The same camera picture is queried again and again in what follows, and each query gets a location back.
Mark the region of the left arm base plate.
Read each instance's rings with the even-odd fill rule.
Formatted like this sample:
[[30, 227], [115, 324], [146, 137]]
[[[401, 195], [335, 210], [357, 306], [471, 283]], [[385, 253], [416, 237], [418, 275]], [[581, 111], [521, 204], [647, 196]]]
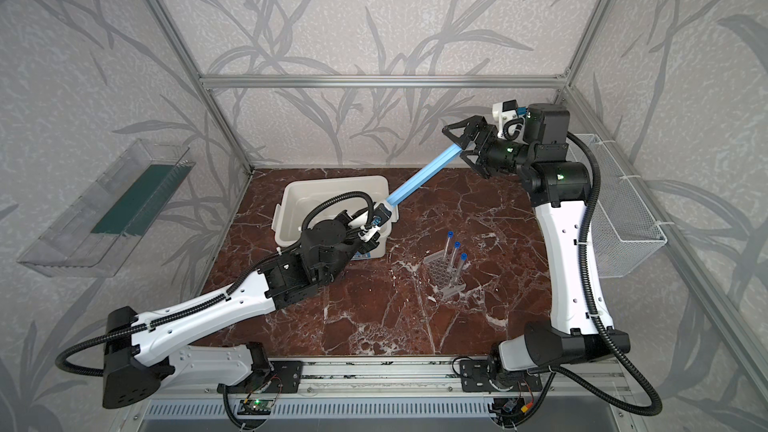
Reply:
[[229, 394], [294, 394], [302, 377], [304, 363], [299, 360], [277, 360], [271, 369], [257, 368], [242, 381], [227, 386]]

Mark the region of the clear test tube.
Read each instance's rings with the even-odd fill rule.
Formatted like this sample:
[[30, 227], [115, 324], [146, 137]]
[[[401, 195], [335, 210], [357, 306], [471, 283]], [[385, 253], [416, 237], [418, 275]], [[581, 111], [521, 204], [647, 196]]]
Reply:
[[455, 269], [455, 279], [456, 279], [456, 283], [459, 284], [459, 285], [463, 284], [462, 273], [463, 273], [463, 270], [464, 270], [464, 268], [466, 266], [467, 259], [468, 259], [468, 254], [467, 253], [462, 253], [460, 255], [458, 264], [457, 264], [456, 269]]

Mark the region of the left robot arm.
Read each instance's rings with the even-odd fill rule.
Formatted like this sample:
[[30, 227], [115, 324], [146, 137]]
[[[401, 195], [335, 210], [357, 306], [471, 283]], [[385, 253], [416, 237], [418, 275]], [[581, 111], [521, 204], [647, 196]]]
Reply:
[[362, 191], [342, 193], [313, 208], [300, 237], [238, 275], [229, 285], [152, 312], [125, 306], [110, 313], [105, 334], [69, 346], [56, 367], [99, 377], [106, 409], [127, 407], [182, 384], [239, 385], [268, 375], [259, 346], [198, 347], [196, 341], [256, 316], [317, 295], [352, 259], [375, 249], [393, 206]]

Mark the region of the clear test tube rack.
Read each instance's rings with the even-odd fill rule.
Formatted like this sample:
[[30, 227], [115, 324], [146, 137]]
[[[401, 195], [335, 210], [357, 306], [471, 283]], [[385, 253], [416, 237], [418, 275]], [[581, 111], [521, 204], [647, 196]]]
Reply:
[[433, 291], [442, 300], [459, 295], [466, 288], [466, 283], [460, 277], [460, 270], [451, 258], [451, 254], [437, 252], [423, 260]]

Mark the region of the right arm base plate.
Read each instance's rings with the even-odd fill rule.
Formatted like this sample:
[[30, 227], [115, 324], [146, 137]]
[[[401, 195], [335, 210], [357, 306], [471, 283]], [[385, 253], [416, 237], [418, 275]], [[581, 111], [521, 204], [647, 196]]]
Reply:
[[505, 393], [540, 392], [541, 379], [525, 371], [508, 371], [485, 359], [459, 357], [452, 363], [463, 392]]

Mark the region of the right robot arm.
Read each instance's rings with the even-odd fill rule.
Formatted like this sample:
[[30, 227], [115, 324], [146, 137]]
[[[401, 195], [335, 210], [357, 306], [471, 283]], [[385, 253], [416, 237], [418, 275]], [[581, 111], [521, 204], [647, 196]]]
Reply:
[[[489, 356], [490, 383], [507, 388], [522, 373], [562, 375], [612, 406], [656, 416], [662, 399], [631, 362], [627, 333], [615, 328], [603, 298], [591, 241], [602, 186], [598, 160], [569, 129], [569, 111], [531, 104], [497, 127], [475, 115], [444, 127], [460, 157], [483, 178], [516, 175], [542, 231], [551, 282], [547, 321], [530, 322], [522, 335], [499, 343]], [[650, 402], [635, 405], [602, 391], [570, 365], [615, 358]]]

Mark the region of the blue plastic lid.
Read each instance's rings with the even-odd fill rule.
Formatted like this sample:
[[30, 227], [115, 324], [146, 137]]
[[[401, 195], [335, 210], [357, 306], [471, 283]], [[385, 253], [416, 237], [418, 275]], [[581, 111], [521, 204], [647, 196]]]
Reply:
[[404, 182], [386, 199], [386, 203], [391, 207], [397, 207], [401, 202], [407, 199], [411, 194], [417, 191], [428, 180], [434, 177], [438, 172], [450, 164], [462, 152], [459, 145], [453, 144], [438, 155], [435, 159], [421, 168], [411, 178]]

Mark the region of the blue capped test tube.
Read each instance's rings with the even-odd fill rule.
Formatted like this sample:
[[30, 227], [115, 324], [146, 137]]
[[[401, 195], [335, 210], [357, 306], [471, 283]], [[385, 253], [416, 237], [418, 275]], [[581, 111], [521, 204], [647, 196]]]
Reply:
[[456, 241], [453, 245], [453, 249], [452, 249], [452, 253], [449, 261], [450, 269], [453, 271], [458, 269], [458, 264], [460, 259], [460, 247], [461, 247], [461, 243], [459, 241]]
[[446, 239], [446, 243], [445, 243], [444, 250], [443, 250], [443, 258], [444, 259], [448, 258], [449, 252], [451, 251], [451, 249], [453, 247], [453, 243], [454, 243], [453, 239], [454, 239], [454, 232], [453, 231], [449, 231], [447, 233], [447, 239]]

